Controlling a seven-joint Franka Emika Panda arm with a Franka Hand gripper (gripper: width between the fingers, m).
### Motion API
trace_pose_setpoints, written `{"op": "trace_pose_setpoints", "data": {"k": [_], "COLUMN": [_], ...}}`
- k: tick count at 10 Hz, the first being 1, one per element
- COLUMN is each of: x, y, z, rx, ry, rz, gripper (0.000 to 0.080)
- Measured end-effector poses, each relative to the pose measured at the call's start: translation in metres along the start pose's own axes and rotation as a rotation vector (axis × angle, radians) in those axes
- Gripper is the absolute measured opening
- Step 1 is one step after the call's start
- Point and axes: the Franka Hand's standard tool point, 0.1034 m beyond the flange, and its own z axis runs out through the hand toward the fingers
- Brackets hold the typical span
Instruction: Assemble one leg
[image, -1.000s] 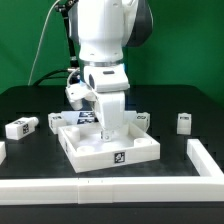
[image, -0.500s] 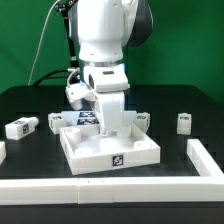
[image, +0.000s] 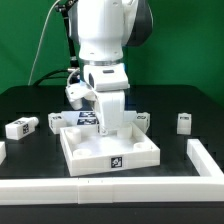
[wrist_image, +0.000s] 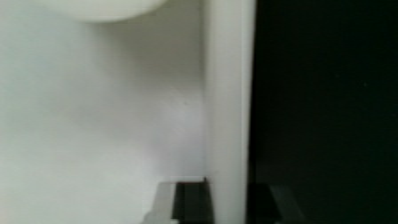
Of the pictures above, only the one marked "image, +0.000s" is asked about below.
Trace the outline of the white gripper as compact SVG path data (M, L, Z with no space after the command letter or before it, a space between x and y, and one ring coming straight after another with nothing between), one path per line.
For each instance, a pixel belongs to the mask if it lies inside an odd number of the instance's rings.
M109 131L118 130L122 126L125 107L123 90L98 92L87 84L71 84L65 88L65 93L74 110L83 107L83 99L91 103L101 136L107 136Z

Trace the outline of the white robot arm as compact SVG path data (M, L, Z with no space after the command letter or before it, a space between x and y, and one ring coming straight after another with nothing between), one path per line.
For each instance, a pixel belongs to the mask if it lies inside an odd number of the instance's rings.
M152 33L147 0L78 0L69 10L69 35L80 45L83 80L68 83L66 95L76 110L92 103L99 133L122 127L129 88L123 63L124 46L139 46Z

